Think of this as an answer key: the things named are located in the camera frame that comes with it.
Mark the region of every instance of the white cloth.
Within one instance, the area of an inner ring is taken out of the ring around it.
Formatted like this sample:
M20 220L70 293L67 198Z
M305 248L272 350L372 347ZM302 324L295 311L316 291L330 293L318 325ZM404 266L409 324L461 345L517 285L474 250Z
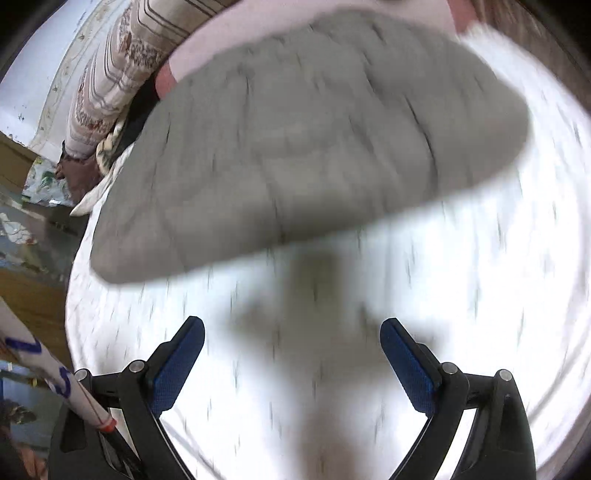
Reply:
M73 362L96 375L120 371L187 316L202 318L206 346L162 416L198 478L389 478L425 421L379 347L379 325L392 316L464 372L513 372L540 480L579 441L591 394L591 121L505 37L477 27L461 42L531 110L515 168L472 192L357 232L123 287L89 268L106 195L96 204L67 297ZM453 472L472 415L438 478Z

